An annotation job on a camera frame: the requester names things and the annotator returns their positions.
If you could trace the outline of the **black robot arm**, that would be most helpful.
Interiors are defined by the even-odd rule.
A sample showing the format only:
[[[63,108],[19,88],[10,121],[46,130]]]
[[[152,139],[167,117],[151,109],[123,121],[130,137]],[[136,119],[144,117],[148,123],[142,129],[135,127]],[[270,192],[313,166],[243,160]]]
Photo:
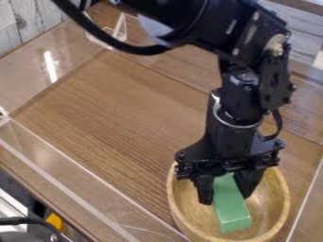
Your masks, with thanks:
[[[259,132],[271,114],[291,102],[287,22],[254,0],[110,0],[138,12],[166,48],[191,44],[219,58],[222,86],[209,95],[206,130],[175,155],[177,177],[194,182],[198,200],[213,203],[217,177],[231,173],[249,198],[266,170],[279,163],[285,143]]]

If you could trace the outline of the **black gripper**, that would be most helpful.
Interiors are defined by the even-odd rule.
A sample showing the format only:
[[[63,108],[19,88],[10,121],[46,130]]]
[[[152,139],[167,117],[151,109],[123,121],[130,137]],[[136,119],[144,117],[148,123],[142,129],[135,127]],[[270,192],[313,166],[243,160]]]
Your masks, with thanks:
[[[175,154],[177,178],[195,182],[202,204],[213,204],[215,177],[234,173],[242,197],[247,199],[263,179],[265,170],[281,162],[279,152],[286,143],[279,133],[262,135],[262,123],[263,118],[233,118],[222,108],[219,94],[210,94],[205,133]]]

